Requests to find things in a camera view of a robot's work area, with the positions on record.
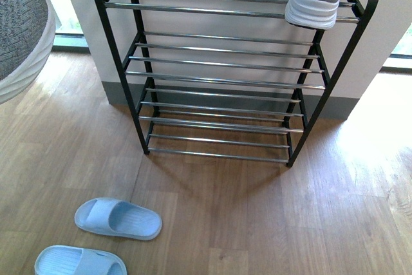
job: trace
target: shoe rack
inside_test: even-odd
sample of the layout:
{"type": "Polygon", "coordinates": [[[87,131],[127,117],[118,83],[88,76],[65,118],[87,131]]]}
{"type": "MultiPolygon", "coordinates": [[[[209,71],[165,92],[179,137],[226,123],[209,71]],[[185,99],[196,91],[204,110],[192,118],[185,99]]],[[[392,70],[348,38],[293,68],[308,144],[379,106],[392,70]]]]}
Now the shoe rack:
{"type": "MultiPolygon", "coordinates": [[[[368,0],[365,7],[359,0],[345,0],[340,3],[340,7],[345,8],[345,11],[338,11],[338,15],[343,11],[346,15],[338,16],[337,23],[348,23],[353,27],[348,28],[351,31],[349,43],[342,50],[341,58],[332,70],[326,63],[321,47],[323,30],[300,29],[301,32],[310,32],[311,37],[313,34],[311,41],[283,40],[276,37],[268,39],[238,36],[236,33],[227,35],[226,32],[220,35],[216,34],[216,29],[213,33],[200,33],[204,27],[199,27],[199,32],[196,33],[165,32],[155,29],[153,23],[151,29],[146,30],[147,23],[144,18],[144,12],[155,11],[156,14],[173,12],[173,23],[179,23],[183,15],[192,15],[192,23],[197,23],[196,17],[204,14],[230,15],[233,19],[241,17],[242,21],[284,19],[284,9],[278,13],[273,13],[270,9],[273,5],[284,6],[287,1],[179,0],[180,5],[171,5],[171,0],[95,0],[115,63],[113,69],[118,72],[145,154],[158,151],[174,153],[176,156],[202,155],[279,162],[288,167],[294,164],[364,33],[378,0],[368,0]],[[211,8],[211,4],[217,2],[224,4],[223,9],[222,6],[211,8]],[[250,5],[251,9],[233,9],[230,6],[234,3],[241,3],[242,8],[250,5]],[[256,3],[267,4],[268,10],[257,11],[256,3]],[[116,21],[109,18],[110,10],[120,10],[122,13],[129,10],[133,13],[136,27],[133,26],[133,29],[128,31],[135,32],[135,38],[127,43],[129,49],[125,57],[121,57],[122,53],[118,50],[122,39],[114,34],[113,25],[116,21]],[[238,42],[254,46],[260,43],[273,44],[274,50],[266,52],[259,48],[233,48],[232,43],[238,42]],[[276,48],[280,46],[303,46],[306,52],[288,53],[282,49],[279,49],[282,52],[277,52],[276,48]],[[175,57],[151,56],[164,50],[172,51],[175,57]],[[202,60],[193,55],[202,56],[202,60]],[[234,56],[239,59],[247,57],[248,60],[256,60],[256,64],[244,64],[240,61],[215,62],[214,55],[228,55],[231,59],[234,56]],[[302,64],[299,68],[267,66],[259,62],[261,58],[272,59],[274,64],[279,58],[300,59],[302,64]],[[141,64],[138,66],[141,70],[136,69],[136,63],[141,64]],[[174,70],[177,65],[190,67],[193,74],[182,74],[181,70],[174,70]],[[170,66],[171,69],[158,69],[165,66],[170,66]],[[218,70],[234,73],[233,78],[221,78],[216,74],[218,70]],[[283,82],[284,79],[279,81],[240,78],[253,76],[236,74],[244,70],[271,73],[276,71],[277,76],[293,73],[298,78],[293,83],[283,82]],[[140,93],[132,92],[134,87],[129,82],[131,77],[144,79],[140,93]],[[314,79],[319,83],[307,83],[307,80],[314,79]],[[256,88],[266,91],[254,91],[256,88]],[[316,91],[320,96],[312,115],[307,114],[305,106],[305,92],[308,90],[316,91]]],[[[245,22],[242,27],[248,27],[248,23],[245,22]]]]}

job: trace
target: floor plank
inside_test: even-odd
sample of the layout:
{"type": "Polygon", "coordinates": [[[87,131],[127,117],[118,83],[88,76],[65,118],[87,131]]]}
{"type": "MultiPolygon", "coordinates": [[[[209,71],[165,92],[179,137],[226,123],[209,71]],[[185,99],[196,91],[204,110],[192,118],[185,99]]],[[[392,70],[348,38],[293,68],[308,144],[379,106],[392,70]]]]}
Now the floor plank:
{"type": "Polygon", "coordinates": [[[113,252],[130,274],[409,274],[412,115],[405,107],[411,83],[408,75],[377,75],[347,121],[317,122],[288,169],[145,156],[128,108],[108,104],[90,55],[53,52],[39,78],[0,106],[0,274],[33,274],[37,255],[56,244],[113,252]],[[396,126],[388,115],[397,116],[396,126]],[[75,211],[98,196],[159,212],[160,235],[141,242],[78,229],[75,211]]]}

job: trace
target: round cushion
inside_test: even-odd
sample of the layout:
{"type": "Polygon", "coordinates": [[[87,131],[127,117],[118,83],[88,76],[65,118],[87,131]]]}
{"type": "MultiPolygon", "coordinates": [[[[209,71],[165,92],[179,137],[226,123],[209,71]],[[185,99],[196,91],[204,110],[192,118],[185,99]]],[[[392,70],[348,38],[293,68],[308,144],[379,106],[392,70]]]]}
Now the round cushion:
{"type": "Polygon", "coordinates": [[[0,0],[0,81],[34,50],[47,20],[46,0],[0,0]]]}

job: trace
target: light blue slipper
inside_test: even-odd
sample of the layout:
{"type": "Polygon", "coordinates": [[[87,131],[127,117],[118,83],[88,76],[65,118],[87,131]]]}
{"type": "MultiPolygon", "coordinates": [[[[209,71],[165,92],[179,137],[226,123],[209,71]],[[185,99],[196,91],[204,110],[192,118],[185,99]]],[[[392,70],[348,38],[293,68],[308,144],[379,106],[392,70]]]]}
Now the light blue slipper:
{"type": "Polygon", "coordinates": [[[54,245],[37,257],[36,275],[127,275],[123,261],[106,251],[54,245]]]}
{"type": "Polygon", "coordinates": [[[162,219],[149,209],[114,198],[96,198],[79,207],[75,223],[80,229],[108,236],[152,240],[162,219]]]}

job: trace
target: white wicker chair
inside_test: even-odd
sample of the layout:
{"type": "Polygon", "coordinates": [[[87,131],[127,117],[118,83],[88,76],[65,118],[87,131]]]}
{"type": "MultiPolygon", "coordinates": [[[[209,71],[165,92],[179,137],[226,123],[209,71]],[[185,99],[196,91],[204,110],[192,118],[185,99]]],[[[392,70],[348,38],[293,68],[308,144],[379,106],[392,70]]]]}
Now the white wicker chair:
{"type": "Polygon", "coordinates": [[[0,0],[0,104],[38,76],[52,50],[55,18],[49,0],[0,0]]]}

